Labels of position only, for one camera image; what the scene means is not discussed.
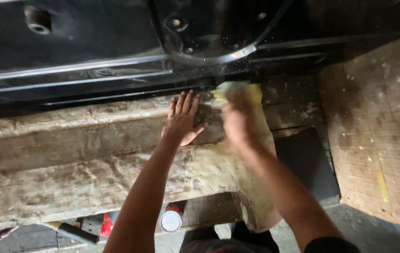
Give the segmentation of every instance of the bolt hole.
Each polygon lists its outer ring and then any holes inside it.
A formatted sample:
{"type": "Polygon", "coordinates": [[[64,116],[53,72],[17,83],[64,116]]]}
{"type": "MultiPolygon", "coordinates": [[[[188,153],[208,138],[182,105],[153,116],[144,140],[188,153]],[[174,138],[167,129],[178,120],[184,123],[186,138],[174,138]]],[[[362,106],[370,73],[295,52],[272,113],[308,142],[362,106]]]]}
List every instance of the bolt hole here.
{"type": "Polygon", "coordinates": [[[42,27],[40,27],[40,26],[35,26],[34,27],[34,31],[36,31],[36,32],[44,32],[44,28],[42,28],[42,27]]]}
{"type": "Polygon", "coordinates": [[[267,14],[265,12],[261,12],[260,14],[258,14],[258,19],[263,20],[266,16],[267,14]]]}
{"type": "Polygon", "coordinates": [[[178,19],[172,19],[170,22],[174,27],[180,26],[181,22],[178,19]]]}

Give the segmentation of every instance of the concrete floor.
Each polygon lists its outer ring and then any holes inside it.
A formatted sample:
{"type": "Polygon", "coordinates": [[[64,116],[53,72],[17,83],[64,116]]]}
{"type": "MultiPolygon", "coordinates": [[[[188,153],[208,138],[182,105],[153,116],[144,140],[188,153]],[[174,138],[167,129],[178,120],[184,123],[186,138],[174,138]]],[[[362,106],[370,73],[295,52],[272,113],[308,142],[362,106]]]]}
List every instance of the concrete floor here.
{"type": "MultiPolygon", "coordinates": [[[[360,212],[346,205],[339,205],[327,210],[328,215],[343,233],[344,237],[356,244],[363,253],[400,252],[400,226],[386,227],[378,218],[360,212]]],[[[215,227],[219,237],[230,238],[228,224],[215,227]]],[[[270,230],[273,239],[282,253],[299,253],[292,230],[282,221],[270,230]]],[[[159,234],[155,236],[157,253],[177,253],[183,241],[184,232],[159,234]]],[[[60,250],[57,253],[101,253],[103,244],[94,247],[60,250]]]]}

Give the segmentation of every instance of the person's right hand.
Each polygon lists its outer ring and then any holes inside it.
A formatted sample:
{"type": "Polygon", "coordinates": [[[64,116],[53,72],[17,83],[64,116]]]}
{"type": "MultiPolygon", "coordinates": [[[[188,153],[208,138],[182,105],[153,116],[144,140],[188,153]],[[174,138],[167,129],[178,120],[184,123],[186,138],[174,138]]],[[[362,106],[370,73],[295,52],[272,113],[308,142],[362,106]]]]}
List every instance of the person's right hand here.
{"type": "Polygon", "coordinates": [[[258,141],[252,104],[245,90],[231,90],[226,97],[230,104],[222,108],[223,128],[231,143],[242,151],[258,141]]]}

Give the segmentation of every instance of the person's left hand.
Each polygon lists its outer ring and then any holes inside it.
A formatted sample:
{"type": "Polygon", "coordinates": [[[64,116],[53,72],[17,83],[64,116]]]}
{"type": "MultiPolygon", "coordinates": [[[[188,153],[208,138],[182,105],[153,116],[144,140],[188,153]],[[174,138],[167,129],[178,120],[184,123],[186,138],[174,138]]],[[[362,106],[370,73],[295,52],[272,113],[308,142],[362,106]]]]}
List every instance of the person's left hand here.
{"type": "Polygon", "coordinates": [[[180,138],[180,146],[186,146],[191,143],[208,126],[208,123],[205,122],[194,127],[194,117],[197,113],[200,96],[196,95],[192,101],[193,95],[193,90],[190,90],[187,96],[186,92],[183,91],[178,101],[175,98],[170,101],[169,115],[161,133],[162,136],[170,135],[180,138]]]}

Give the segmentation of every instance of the black mat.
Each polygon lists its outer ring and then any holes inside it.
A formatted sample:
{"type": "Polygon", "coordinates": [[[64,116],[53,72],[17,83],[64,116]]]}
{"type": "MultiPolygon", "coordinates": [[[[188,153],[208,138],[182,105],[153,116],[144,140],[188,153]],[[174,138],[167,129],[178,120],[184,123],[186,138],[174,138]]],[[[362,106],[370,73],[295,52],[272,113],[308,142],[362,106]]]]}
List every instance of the black mat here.
{"type": "Polygon", "coordinates": [[[296,175],[317,201],[339,195],[336,176],[328,163],[316,129],[309,128],[275,142],[280,161],[296,175]]]}

